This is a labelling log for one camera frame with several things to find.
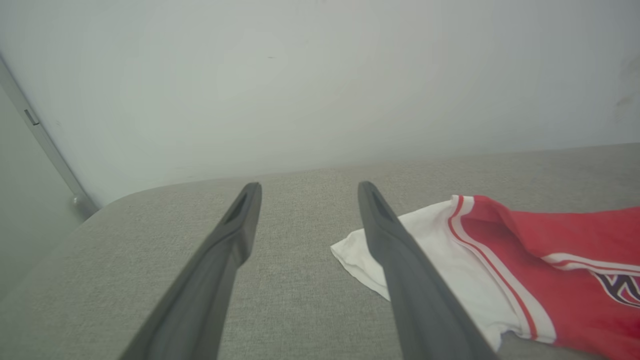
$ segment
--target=gray fabric surface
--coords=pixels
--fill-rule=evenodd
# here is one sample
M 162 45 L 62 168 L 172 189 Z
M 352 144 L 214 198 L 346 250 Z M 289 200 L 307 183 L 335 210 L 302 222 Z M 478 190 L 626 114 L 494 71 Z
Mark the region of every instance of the gray fabric surface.
M 397 214 L 481 194 L 527 211 L 640 205 L 640 144 L 380 164 L 178 184 L 87 220 L 0 304 L 1 359 L 116 359 L 245 183 L 263 185 L 251 258 L 236 277 L 220 359 L 400 359 L 390 303 L 329 246 L 362 227 L 356 186 Z M 586 354 L 504 336 L 503 359 Z

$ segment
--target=white fabric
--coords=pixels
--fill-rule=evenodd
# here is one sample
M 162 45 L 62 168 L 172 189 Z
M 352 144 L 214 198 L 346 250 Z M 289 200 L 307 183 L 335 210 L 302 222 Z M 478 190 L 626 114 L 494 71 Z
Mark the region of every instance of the white fabric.
M 447 219 L 453 212 L 452 201 L 445 201 L 398 219 L 438 269 L 487 342 L 498 350 L 500 335 L 509 330 L 520 332 L 520 322 L 480 260 L 452 240 Z M 353 277 L 389 300 L 384 271 L 369 254 L 363 229 L 333 244 L 331 251 Z

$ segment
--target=white stripe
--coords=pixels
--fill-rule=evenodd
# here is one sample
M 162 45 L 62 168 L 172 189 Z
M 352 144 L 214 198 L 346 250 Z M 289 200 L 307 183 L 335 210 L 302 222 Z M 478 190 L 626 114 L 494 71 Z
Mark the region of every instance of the white stripe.
M 640 276 L 640 273 L 637 272 L 633 272 L 633 271 L 624 271 L 624 270 L 602 270 L 600 268 L 594 268 L 592 266 L 589 265 L 585 265 L 585 264 L 578 264 L 578 263 L 568 263 L 566 265 L 562 265 L 562 266 L 555 266 L 554 268 L 558 269 L 558 270 L 577 270 L 577 269 L 586 269 L 586 270 L 590 270 L 592 272 L 598 273 L 598 274 L 603 274 L 603 275 L 629 275 L 629 276 Z
M 632 276 L 638 276 L 640 275 L 640 266 L 637 265 L 628 265 L 628 264 L 620 264 L 620 263 L 609 263 L 606 261 L 598 261 L 598 260 L 592 260 L 592 259 L 587 259 L 587 258 L 583 258 L 582 256 L 577 256 L 577 255 L 572 255 L 572 254 L 567 254 L 564 252 L 556 252 L 555 254 L 551 254 L 551 255 L 547 255 L 542 257 L 542 260 L 546 261 L 547 263 L 550 264 L 554 264 L 554 263 L 559 263 L 561 261 L 580 261 L 581 263 L 585 263 L 591 266 L 600 266 L 603 268 L 611 268 L 611 269 L 616 269 L 616 270 L 623 270 L 623 271 L 628 271 L 628 272 L 634 272 L 634 274 L 630 274 L 630 273 L 624 273 L 627 275 L 632 275 Z M 569 270 L 572 269 L 576 269 L 576 268 L 587 268 L 590 270 L 593 270 L 599 274 L 611 274 L 610 272 L 606 272 L 608 270 L 601 270 L 601 269 L 594 269 L 591 267 L 588 267 L 587 265 L 584 264 L 580 264 L 580 263 L 576 263 L 575 264 L 577 267 L 573 267 Z
M 493 264 L 493 266 L 498 270 L 498 272 L 500 272 L 500 274 L 503 276 L 505 281 L 508 282 L 509 285 L 511 285 L 511 287 L 518 294 L 520 299 L 522 299 L 522 302 L 525 304 L 525 307 L 529 310 L 529 314 L 531 315 L 537 329 L 538 338 L 535 340 L 543 343 L 553 343 L 556 340 L 556 329 L 554 328 L 554 324 L 551 321 L 551 318 L 549 317 L 547 312 L 544 310 L 542 305 L 536 300 L 536 298 L 533 297 L 533 295 L 531 295 L 531 293 L 529 293 L 529 291 L 520 283 L 520 281 L 518 281 L 518 279 L 516 279 L 516 277 L 513 276 L 513 274 L 509 271 L 509 269 L 493 253 L 493 251 L 491 251 L 491 249 L 489 249 L 486 245 L 472 239 L 467 234 L 464 227 L 462 226 L 461 217 L 471 212 L 471 209 L 474 207 L 474 198 L 468 197 L 468 196 L 465 196 L 465 197 L 453 196 L 452 197 L 453 209 L 456 209 L 458 205 L 458 201 L 460 200 L 463 201 L 460 212 L 458 212 L 458 215 L 456 215 L 456 217 L 451 219 L 451 224 L 454 230 L 462 240 L 468 243 L 471 243 L 475 245 L 478 249 L 480 249 L 480 251 L 486 256 L 486 258 L 489 259 L 491 264 Z M 475 248 L 473 248 L 472 246 L 469 246 L 464 241 L 460 242 L 453 234 L 451 234 L 451 238 L 456 243 L 459 243 L 460 245 L 469 249 L 478 257 L 478 259 L 480 259 L 483 265 L 487 268 L 487 270 L 491 273 L 493 278 L 496 280 L 498 285 L 500 285 L 503 292 L 509 299 L 511 306 L 513 307 L 513 310 L 515 311 L 516 315 L 520 319 L 520 326 L 522 327 L 522 334 L 519 334 L 520 337 L 531 338 L 531 330 L 529 328 L 529 323 L 527 321 L 527 318 L 524 315 L 523 309 L 520 308 L 520 304 L 516 300 L 515 296 L 512 294 L 511 290 L 506 286 L 506 284 L 502 282 L 502 279 L 500 278 L 500 276 L 495 273 L 495 271 L 493 270 L 493 267 L 486 262 L 484 256 L 478 253 L 478 251 Z

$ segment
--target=striped trim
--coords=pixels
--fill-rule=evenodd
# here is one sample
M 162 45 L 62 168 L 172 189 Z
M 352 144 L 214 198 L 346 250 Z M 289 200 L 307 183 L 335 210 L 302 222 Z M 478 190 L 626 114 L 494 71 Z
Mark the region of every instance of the striped trim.
M 486 245 L 472 239 L 464 230 L 462 216 L 471 212 L 474 207 L 473 197 L 454 195 L 451 199 L 453 214 L 448 219 L 452 239 L 470 250 L 482 262 L 507 296 L 511 307 L 520 320 L 522 329 L 519 336 L 544 343 L 556 340 L 556 330 L 551 318 L 542 305 L 513 276 L 504 263 Z
M 640 276 L 640 266 L 620 263 L 609 263 L 583 258 L 582 256 L 557 252 L 547 255 L 542 260 L 560 270 L 587 269 L 598 274 L 623 274 Z

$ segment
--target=clothing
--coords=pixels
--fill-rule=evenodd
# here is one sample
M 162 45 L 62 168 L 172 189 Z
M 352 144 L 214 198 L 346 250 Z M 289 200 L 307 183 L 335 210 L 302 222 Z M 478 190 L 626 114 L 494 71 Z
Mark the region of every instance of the clothing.
M 611 359 L 640 358 L 640 208 L 536 214 L 454 196 L 399 219 L 494 349 L 513 330 Z M 388 299 L 364 232 L 332 251 Z

